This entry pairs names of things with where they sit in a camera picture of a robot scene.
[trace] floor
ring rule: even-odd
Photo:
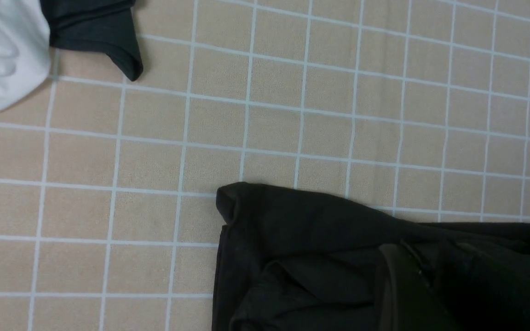
[[[530,222],[530,0],[139,0],[0,113],[0,331],[207,331],[217,187]]]

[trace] tile floor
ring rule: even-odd
[[[0,331],[206,331],[218,186],[530,222],[530,0],[139,0],[0,113]]]

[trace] white grout line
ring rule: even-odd
[[[530,98],[530,63],[529,63],[529,88],[527,90],[527,97]],[[530,101],[526,103],[526,120],[524,125],[524,136],[529,136],[529,113],[530,113]],[[529,140],[526,139],[524,142],[524,153],[523,153],[523,172],[522,172],[522,184],[521,184],[521,222],[522,217],[524,216],[524,182],[526,176],[526,157],[527,157],[527,148],[529,145]]]
[[[393,209],[391,207],[387,206],[370,206],[377,210],[384,210],[384,211],[392,211]],[[450,211],[450,210],[433,210],[433,209],[419,209],[419,208],[396,208],[396,211],[405,211],[405,212],[422,212],[425,214],[443,214],[443,215],[458,215],[458,216],[482,216],[482,213],[480,212],[469,212],[469,211]],[[520,215],[505,215],[505,214],[490,214],[485,213],[484,217],[492,217],[492,218],[515,218],[519,220],[521,218]]]
[[[253,8],[253,18],[251,22],[251,43],[248,49],[248,70],[247,70],[247,92],[246,102],[244,105],[244,136],[242,137],[242,153],[240,155],[240,169],[238,170],[238,180],[242,182],[244,178],[244,162],[247,154],[247,142],[248,142],[248,124],[251,115],[251,109],[248,102],[251,99],[251,81],[253,79],[253,50],[255,47],[255,29],[257,27],[257,8]]]
[[[239,151],[239,148],[226,148],[221,146],[214,147],[202,147],[202,148],[214,148],[214,149],[223,149],[230,151]],[[341,157],[331,157],[324,155],[310,155],[310,154],[298,154],[291,152],[280,152],[280,151],[270,151],[266,149],[255,149],[247,148],[249,153],[261,153],[266,155],[278,155],[278,156],[288,156],[288,157],[297,157],[300,156],[302,159],[311,159],[311,160],[324,160],[324,161],[336,161],[336,162],[351,162],[358,164],[369,164],[373,166],[387,166],[387,167],[400,167],[407,169],[417,169],[417,170],[431,170],[431,171],[441,171],[451,172],[457,174],[470,174],[470,175],[480,175],[499,177],[499,178],[513,178],[513,179],[523,179],[530,180],[530,176],[520,176],[520,175],[511,175],[511,174],[502,174],[497,172],[483,172],[483,171],[474,171],[474,170],[460,170],[452,168],[441,168],[441,167],[431,167],[429,165],[414,165],[414,164],[397,164],[391,162],[380,162],[372,160],[357,160],[357,159],[348,159]],[[101,190],[101,191],[111,191],[112,187],[108,186],[89,186],[84,184],[65,184],[65,183],[42,183],[29,180],[14,180],[14,179],[3,179],[0,178],[0,184],[10,184],[10,185],[28,185],[28,186],[46,186],[46,187],[60,187],[60,188],[75,188],[80,190]],[[161,190],[149,190],[144,188],[128,188],[128,187],[117,187],[116,191],[118,192],[129,192],[129,193],[147,193],[147,194],[161,194],[161,195],[177,195],[182,197],[206,197],[213,198],[215,193],[202,193],[202,192],[178,192],[178,191],[161,191]]]
[[[443,210],[443,188],[444,188],[444,178],[445,178],[445,160],[447,159],[447,144],[449,143],[449,104],[450,97],[451,97],[451,72],[453,67],[453,37],[455,35],[455,12],[456,12],[456,2],[453,4],[453,13],[452,13],[452,19],[451,19],[451,36],[450,36],[450,43],[451,46],[449,46],[449,71],[447,73],[447,85],[449,86],[447,88],[447,101],[445,104],[445,139],[443,142],[443,155],[441,159],[441,180],[440,180],[440,187],[439,187],[439,215],[437,222],[441,222],[441,214]]]
[[[99,306],[99,331],[104,331],[105,322],[105,298],[108,289],[108,277],[109,277],[109,258],[111,256],[111,240],[112,233],[114,231],[114,215],[116,196],[118,195],[118,173],[120,168],[120,149],[122,142],[122,127],[124,126],[124,103],[126,100],[126,76],[122,75],[122,91],[120,94],[120,114],[118,116],[118,134],[116,135],[116,146],[114,155],[114,176],[112,179],[112,195],[109,203],[109,223],[107,232],[107,244],[105,245],[105,260],[104,260],[104,280],[101,287],[101,305]]]
[[[232,4],[238,4],[238,5],[241,5],[241,6],[255,7],[254,4],[252,4],[250,2],[241,1],[241,0],[219,0],[219,1],[220,2],[229,2],[229,3],[232,3]],[[472,6],[472,5],[469,5],[469,4],[463,4],[461,2],[456,2],[455,0],[437,0],[437,1],[444,2],[444,3],[447,3],[447,4],[456,4],[457,6],[471,8],[471,9],[475,9],[475,10],[481,11],[481,12],[488,12],[488,13],[495,13],[496,12],[496,11],[494,11],[494,9],[480,8],[478,6]],[[483,52],[483,53],[490,54],[490,50],[486,50],[484,48],[478,48],[478,47],[474,47],[474,46],[466,46],[466,45],[463,45],[463,44],[455,44],[452,41],[436,40],[436,39],[433,39],[433,38],[427,38],[425,36],[412,35],[410,33],[404,33],[404,32],[399,32],[399,31],[391,31],[391,30],[388,30],[388,29],[385,29],[385,28],[372,27],[372,26],[367,26],[367,25],[362,25],[362,24],[355,24],[355,23],[350,23],[350,22],[345,22],[345,21],[339,21],[339,20],[336,20],[336,19],[330,19],[330,18],[326,18],[326,17],[318,17],[318,16],[312,15],[311,13],[306,14],[306,13],[300,13],[300,12],[292,12],[292,11],[287,11],[287,10],[284,10],[284,9],[277,9],[277,8],[272,8],[272,7],[267,7],[267,6],[259,6],[259,5],[257,5],[256,8],[257,9],[261,9],[263,11],[279,13],[279,14],[282,14],[282,15],[306,18],[306,19],[310,19],[312,21],[320,21],[320,22],[332,23],[332,24],[341,25],[341,26],[344,26],[344,27],[351,27],[351,28],[362,28],[364,30],[384,32],[384,33],[387,33],[387,34],[390,34],[390,35],[395,35],[395,36],[403,36],[403,37],[407,36],[409,38],[416,39],[416,40],[424,40],[424,41],[434,42],[436,44],[442,44],[442,45],[446,45],[446,46],[453,45],[453,46],[456,46],[458,48],[463,48],[465,50],[473,50],[473,51],[477,51],[477,52]],[[530,22],[530,19],[525,18],[525,17],[515,16],[515,15],[511,15],[511,14],[508,14],[508,13],[502,13],[502,12],[496,12],[496,14],[499,15],[499,16],[504,16],[504,17],[510,17],[510,18],[518,19],[520,21]],[[189,41],[187,41],[187,40],[177,40],[177,39],[173,39],[173,38],[163,38],[163,37],[160,37],[160,36],[145,35],[145,34],[139,34],[139,35],[140,36],[147,36],[149,38],[158,38],[157,40],[168,40],[170,42],[176,42],[176,43],[180,43],[180,44],[189,43]],[[513,55],[513,54],[505,54],[505,53],[496,52],[496,55],[500,55],[500,56],[503,56],[503,57],[509,57],[509,58],[515,58],[515,59],[522,59],[524,61],[530,61],[529,58],[520,57],[518,55]]]
[[[498,18],[498,2],[494,6],[494,23],[492,23],[492,55],[490,56],[490,83],[488,84],[488,117],[486,119],[486,150],[484,151],[484,175],[482,176],[482,207],[480,222],[484,221],[484,205],[486,203],[486,170],[488,169],[488,148],[490,148],[490,113],[492,113],[492,77],[494,76],[494,49],[496,44],[496,19]]]
[[[58,49],[54,51],[54,58],[52,60],[52,75],[58,75],[58,62],[60,52]],[[34,264],[32,265],[32,285],[30,304],[28,309],[28,331],[34,328],[34,304],[36,294],[36,284],[38,283],[38,264],[40,262],[40,237],[42,234],[42,221],[44,218],[44,199],[46,195],[46,176],[48,174],[48,151],[50,143],[50,122],[52,117],[52,108],[54,107],[54,98],[57,91],[56,81],[52,82],[50,88],[50,98],[48,100],[48,109],[46,110],[46,124],[44,130],[44,157],[42,158],[42,179],[40,184],[40,204],[38,205],[38,224],[36,226],[36,238],[34,244]]]
[[[193,3],[193,21],[191,25],[191,42],[196,41],[197,32],[197,11],[199,1],[194,0]],[[177,259],[177,246],[179,237],[179,221],[181,220],[181,201],[183,197],[183,180],[185,171],[185,154],[187,152],[187,134],[189,131],[189,119],[190,119],[190,102],[191,102],[191,80],[193,78],[193,62],[195,59],[196,47],[192,44],[190,46],[190,63],[189,72],[187,74],[187,92],[185,95],[185,122],[183,128],[183,146],[181,147],[181,163],[179,164],[179,183],[177,185],[177,207],[175,209],[175,226],[173,231],[173,247],[171,248],[171,263],[169,267],[169,289],[168,294],[173,294],[173,281],[175,281],[175,260]],[[169,324],[171,320],[171,296],[167,298],[167,308],[165,310],[165,331],[169,331]]]
[[[56,292],[40,292],[36,293],[35,297],[118,297],[118,298],[133,298],[133,299],[168,299],[168,298],[189,298],[189,299],[208,299],[212,298],[212,293],[173,293],[171,295],[166,293],[56,293]],[[0,297],[31,297],[30,292],[0,292]]]
[[[253,4],[251,4],[250,2],[245,2],[245,1],[242,1],[242,0],[219,0],[219,1],[221,1],[221,2],[229,2],[229,3],[232,3],[232,4],[239,4],[239,5],[242,5],[242,6],[253,6]],[[475,10],[480,11],[480,12],[494,13],[494,9],[479,7],[479,6],[475,6],[475,5],[471,5],[471,4],[464,4],[462,2],[457,2],[457,0],[437,0],[437,1],[444,2],[446,4],[457,4],[457,6],[462,6],[462,7],[466,7],[466,8],[475,9]],[[258,9],[262,9],[264,11],[282,13],[284,15],[311,18],[311,19],[316,20],[316,21],[335,23],[335,24],[345,25],[345,26],[349,26],[349,27],[357,27],[354,23],[338,21],[336,19],[330,19],[330,18],[326,18],[326,17],[313,16],[311,14],[305,14],[305,13],[300,13],[300,12],[292,12],[292,11],[287,11],[287,10],[283,10],[283,9],[267,7],[267,6],[257,6],[257,8]],[[510,14],[510,13],[501,12],[501,13],[499,13],[499,15],[500,16],[514,18],[514,19],[518,19],[520,21],[530,22],[530,19],[527,18],[527,17],[521,17],[521,16],[513,15],[513,14]]]
[[[361,0],[359,4],[359,26],[363,25],[363,11],[365,8],[365,0]],[[355,58],[355,73],[359,71],[359,57],[361,56],[361,38],[363,30],[357,28],[357,51]],[[353,100],[351,108],[351,141],[349,142],[349,159],[353,159],[353,145],[355,144],[355,128],[356,122],[355,113],[357,113],[357,85],[359,84],[359,75],[353,75]],[[345,179],[345,198],[349,197],[349,190],[351,189],[351,161],[347,162],[347,176]]]
[[[115,239],[82,239],[82,238],[56,238],[56,237],[30,237],[25,235],[2,235],[0,240],[12,241],[40,241],[46,243],[76,243],[76,244],[99,244],[99,245],[138,245],[138,246],[184,246],[184,247],[218,247],[216,243],[192,243],[173,241],[145,241],[145,240],[115,240]]]
[[[398,203],[398,182],[400,180],[400,154],[402,153],[402,144],[404,143],[404,96],[406,92],[406,71],[408,70],[408,44],[410,39],[410,16],[412,15],[412,0],[408,0],[408,17],[406,18],[406,40],[404,42],[404,65],[402,69],[402,94],[400,95],[400,140],[398,142],[398,152],[396,155],[396,173],[394,175],[394,196],[392,200],[392,216],[396,215],[396,205]]]
[[[382,29],[379,29],[379,28],[370,28],[370,27],[363,27],[363,26],[361,26],[361,27],[364,30],[381,31],[381,32],[385,32],[385,33],[390,32],[390,31],[383,31]],[[409,39],[424,40],[424,41],[427,41],[427,42],[433,42],[435,44],[442,44],[444,46],[455,46],[457,48],[462,48],[462,49],[465,49],[465,50],[472,50],[472,51],[482,52],[482,53],[486,53],[486,54],[492,54],[492,50],[483,50],[481,48],[465,46],[465,45],[461,45],[461,44],[455,44],[455,43],[446,42],[446,41],[443,41],[443,40],[433,40],[431,38],[426,38],[426,37],[422,37],[422,36],[414,36],[414,35],[406,34],[406,33],[403,33],[403,32],[393,32],[393,33],[389,33],[389,34],[399,35],[399,36],[402,36],[404,38],[409,38]],[[229,50],[227,48],[221,48],[221,47],[212,46],[212,45],[209,45],[209,44],[201,44],[201,43],[198,43],[198,42],[189,42],[189,41],[185,41],[185,40],[173,40],[171,38],[163,38],[163,37],[160,37],[160,36],[153,36],[153,35],[140,35],[140,36],[143,37],[143,38],[161,40],[161,41],[164,41],[164,42],[174,42],[175,44],[195,46],[197,48],[206,48],[208,50],[215,50],[215,51],[219,51],[219,52],[225,52],[225,53],[228,53],[228,54],[235,54],[235,55],[241,55],[241,56],[247,56],[247,57],[250,55],[250,53],[248,53],[248,52],[238,51],[238,50]],[[530,59],[528,59],[528,58],[518,57],[517,55],[503,54],[503,53],[500,53],[500,52],[494,52],[494,54],[498,55],[498,56],[501,56],[501,57],[508,57],[508,58],[521,59],[523,61],[530,61]],[[326,64],[321,64],[321,63],[310,63],[310,62],[307,62],[307,61],[280,58],[280,57],[274,57],[274,56],[271,56],[271,55],[263,55],[263,54],[255,54],[255,53],[253,53],[252,56],[254,58],[268,59],[268,60],[271,60],[271,61],[278,61],[278,62],[282,62],[282,63],[292,63],[292,64],[297,64],[297,65],[307,65],[308,67],[315,67],[315,68],[321,68],[321,69],[329,69],[329,70],[341,71],[343,73],[364,74],[364,75],[370,75],[370,76],[375,76],[375,77],[383,77],[383,78],[390,78],[390,79],[396,79],[396,80],[403,79],[403,77],[397,76],[397,75],[388,75],[388,74],[384,74],[384,73],[375,73],[373,71],[364,71],[364,70],[355,71],[355,69],[348,69],[348,68],[344,68],[344,67],[337,67],[337,66],[334,66],[334,65],[326,65]],[[117,83],[88,80],[88,79],[84,79],[84,78],[74,78],[74,77],[61,76],[59,79],[70,80],[70,81],[75,81],[75,82],[84,82],[84,83],[90,83],[90,84],[100,84],[100,85],[104,85],[104,86],[119,86],[119,84],[117,84]],[[488,90],[480,90],[480,89],[477,89],[477,88],[468,88],[468,87],[465,87],[465,86],[453,86],[451,84],[446,84],[446,83],[436,82],[436,81],[425,81],[425,80],[420,80],[420,79],[417,79],[417,78],[404,78],[404,80],[406,80],[407,82],[410,81],[410,82],[418,82],[418,83],[421,83],[421,84],[427,84],[427,85],[432,85],[432,86],[442,86],[442,87],[456,88],[456,89],[459,89],[459,90],[465,90],[465,91],[482,93],[482,94],[488,94],[489,93]],[[166,92],[166,93],[174,94],[176,96],[186,96],[187,95],[185,92],[165,90],[165,89],[161,89],[161,88],[154,88],[154,87],[148,87],[148,86],[129,85],[128,88],[131,88],[133,90],[142,90],[142,91],[151,91],[151,92]],[[500,93],[500,92],[493,92],[492,94],[494,96],[508,97],[508,98],[513,98],[513,99],[517,99],[517,100],[524,100],[524,101],[527,100],[527,98],[524,97],[524,96],[514,96],[513,94],[505,94],[505,93]],[[223,100],[223,101],[228,101],[229,100],[227,98],[208,97],[208,96],[197,96],[197,97],[209,98],[209,100]]]
[[[498,96],[499,94],[493,92],[492,95]],[[193,94],[191,95],[191,97],[198,98],[198,99],[204,99],[204,100],[222,101],[222,102],[227,102],[227,103],[242,103],[243,105],[246,103],[246,100],[225,99],[225,98],[200,96],[200,95],[193,95]],[[354,117],[355,119],[362,119],[362,120],[369,120],[369,121],[400,123],[400,119],[398,120],[389,119],[385,117],[376,117],[376,116],[370,116],[370,115],[357,115],[357,114],[352,115],[352,114],[345,114],[345,113],[333,113],[332,111],[324,111],[320,109],[311,109],[311,108],[301,109],[299,107],[275,105],[273,103],[258,103],[254,101],[250,101],[248,104],[251,106],[256,106],[256,107],[267,107],[267,108],[279,109],[279,110],[285,110],[285,111],[297,111],[297,112],[303,111],[304,113],[321,114],[321,115],[331,116],[331,117],[347,117],[349,119]],[[427,128],[443,128],[444,129],[447,127],[447,126],[442,126],[439,124],[430,124],[430,123],[414,122],[414,121],[404,121],[404,124],[411,125],[411,126],[423,126]],[[3,123],[3,122],[0,122],[0,128],[14,128],[14,129],[19,129],[19,130],[33,130],[33,131],[49,131],[49,132],[62,133],[62,134],[74,134],[77,136],[99,137],[99,138],[109,138],[109,139],[117,138],[117,136],[114,134],[105,134],[105,133],[99,133],[99,132],[80,131],[80,130],[69,130],[69,129],[61,129],[61,128],[44,128],[42,126],[26,126],[23,124],[12,124],[12,123]],[[518,136],[515,134],[506,134],[502,132],[487,132],[485,130],[460,128],[460,127],[455,127],[455,126],[448,126],[448,129],[454,130],[454,131],[460,131],[460,132],[490,134],[491,136],[497,136],[497,137],[530,140],[530,137]],[[242,151],[243,149],[242,147],[219,146],[219,145],[212,145],[212,144],[190,143],[190,142],[184,143],[183,141],[164,140],[164,139],[159,139],[159,138],[142,138],[142,137],[135,137],[135,136],[122,136],[121,138],[122,140],[138,141],[141,143],[151,143],[151,144],[171,144],[171,145],[182,145],[182,146],[187,145],[188,147],[192,146],[192,147],[204,147],[204,148],[219,148],[219,149],[229,149],[229,150],[237,150],[237,151]]]
[[[312,15],[312,6],[313,0],[310,0],[308,3],[308,14]],[[308,54],[310,52],[310,30],[311,30],[311,19],[307,19],[306,28],[305,28],[305,49],[304,49],[304,61],[302,63],[302,86],[301,86],[301,100],[300,100],[300,132],[298,135],[298,153],[296,156],[296,165],[294,168],[294,188],[298,187],[298,175],[300,172],[300,157],[302,144],[304,140],[304,125],[305,125],[305,83],[307,78],[308,71]]]

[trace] crumpled black fabric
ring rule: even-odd
[[[530,279],[530,224],[427,223],[324,193],[263,184],[219,188],[226,225],[213,331],[371,331],[377,247],[406,241],[436,264],[444,240],[469,243]]]
[[[143,73],[130,8],[135,0],[40,0],[50,46],[105,53],[135,81]]]

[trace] white cloth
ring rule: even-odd
[[[40,0],[0,0],[0,111],[46,79],[49,36]]]

